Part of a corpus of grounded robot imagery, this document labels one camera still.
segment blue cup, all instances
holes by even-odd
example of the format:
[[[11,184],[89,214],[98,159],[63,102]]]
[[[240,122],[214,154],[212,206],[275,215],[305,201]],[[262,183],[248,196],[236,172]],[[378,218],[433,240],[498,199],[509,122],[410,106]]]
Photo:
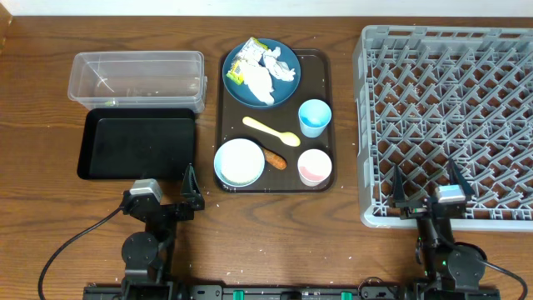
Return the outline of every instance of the blue cup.
[[[298,109],[301,133],[308,138],[318,137],[331,121],[331,109],[323,101],[305,101]]]

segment black tray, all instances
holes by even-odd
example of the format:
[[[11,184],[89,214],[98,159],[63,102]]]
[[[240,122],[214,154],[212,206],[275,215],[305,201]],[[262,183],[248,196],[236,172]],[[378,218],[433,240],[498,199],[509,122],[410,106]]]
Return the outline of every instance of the black tray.
[[[301,81],[298,89],[286,102],[272,109],[253,109],[238,102],[219,81],[217,114],[217,149],[234,138],[247,138],[283,156],[287,162],[280,171],[265,162],[261,177],[247,187],[225,187],[215,175],[217,186],[232,193],[318,193],[333,186],[336,180],[335,130],[333,118],[326,130],[317,138],[308,138],[301,133],[298,121],[298,108],[309,99],[325,101],[331,105],[330,67],[326,54],[315,49],[293,50],[301,65]],[[221,60],[221,68],[226,57]],[[295,133],[301,140],[299,147],[289,147],[277,137],[260,132],[242,123],[242,118],[252,117],[279,132]],[[308,187],[300,180],[297,162],[300,155],[309,149],[319,149],[327,153],[333,164],[331,175],[316,187]]]
[[[87,114],[81,179],[183,179],[194,160],[194,113],[173,108],[96,108]]]

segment dish rack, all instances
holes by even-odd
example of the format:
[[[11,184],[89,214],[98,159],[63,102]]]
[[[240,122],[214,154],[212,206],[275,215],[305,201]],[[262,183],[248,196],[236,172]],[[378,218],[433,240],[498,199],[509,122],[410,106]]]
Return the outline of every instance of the dish rack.
[[[453,158],[476,196],[454,229],[533,231],[533,30],[368,26],[353,53],[361,220],[413,228],[388,206],[447,184]]]

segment white wall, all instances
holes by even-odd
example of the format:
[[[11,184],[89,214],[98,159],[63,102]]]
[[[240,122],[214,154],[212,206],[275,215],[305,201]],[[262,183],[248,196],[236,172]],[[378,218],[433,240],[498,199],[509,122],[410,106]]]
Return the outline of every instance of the white wall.
[[[13,16],[533,17],[533,0],[0,0]]]

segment plastic bin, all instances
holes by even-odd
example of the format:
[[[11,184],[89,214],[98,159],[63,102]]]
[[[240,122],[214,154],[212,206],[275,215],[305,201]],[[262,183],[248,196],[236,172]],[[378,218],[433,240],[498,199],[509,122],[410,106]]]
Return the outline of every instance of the plastic bin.
[[[454,229],[533,231],[533,29],[368,26],[353,64],[367,226],[416,226],[389,208],[395,164],[416,199],[453,158],[476,192]]]
[[[197,51],[85,52],[74,58],[68,97],[93,108],[205,108]]]

